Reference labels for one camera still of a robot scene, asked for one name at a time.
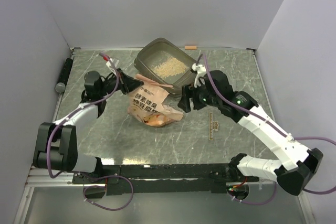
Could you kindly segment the pink cat litter bag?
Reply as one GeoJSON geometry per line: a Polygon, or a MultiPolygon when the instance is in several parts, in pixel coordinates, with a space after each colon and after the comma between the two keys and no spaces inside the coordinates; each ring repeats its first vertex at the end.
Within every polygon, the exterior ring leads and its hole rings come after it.
{"type": "Polygon", "coordinates": [[[128,113],[131,116],[152,127],[162,127],[183,118],[182,112],[164,104],[169,95],[166,88],[171,88],[171,85],[159,84],[140,74],[136,74],[135,79],[142,81],[143,85],[128,94],[128,113]]]}

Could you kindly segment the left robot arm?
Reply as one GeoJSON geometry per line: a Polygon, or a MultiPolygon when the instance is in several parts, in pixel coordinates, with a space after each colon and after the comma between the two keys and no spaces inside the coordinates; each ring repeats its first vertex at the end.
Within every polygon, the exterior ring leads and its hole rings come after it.
{"type": "Polygon", "coordinates": [[[116,91],[128,94],[143,85],[143,82],[126,75],[120,68],[103,77],[97,71],[89,71],[79,105],[68,115],[54,122],[42,123],[38,128],[33,165],[53,171],[84,173],[86,179],[98,183],[104,171],[101,158],[78,152],[77,134],[104,112],[107,99],[116,91]]]}

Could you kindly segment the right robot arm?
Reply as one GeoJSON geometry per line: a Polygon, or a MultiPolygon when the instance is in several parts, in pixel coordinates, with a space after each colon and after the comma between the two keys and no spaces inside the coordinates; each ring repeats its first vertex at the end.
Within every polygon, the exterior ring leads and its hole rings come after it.
{"type": "Polygon", "coordinates": [[[316,174],[323,153],[296,141],[280,128],[262,106],[245,91],[234,91],[227,76],[214,70],[209,74],[202,65],[194,65],[193,83],[182,87],[178,107],[184,112],[206,106],[218,108],[224,116],[247,129],[276,156],[276,160],[251,157],[240,153],[229,163],[229,175],[235,181],[244,177],[272,180],[291,195],[298,196],[316,174]]]}

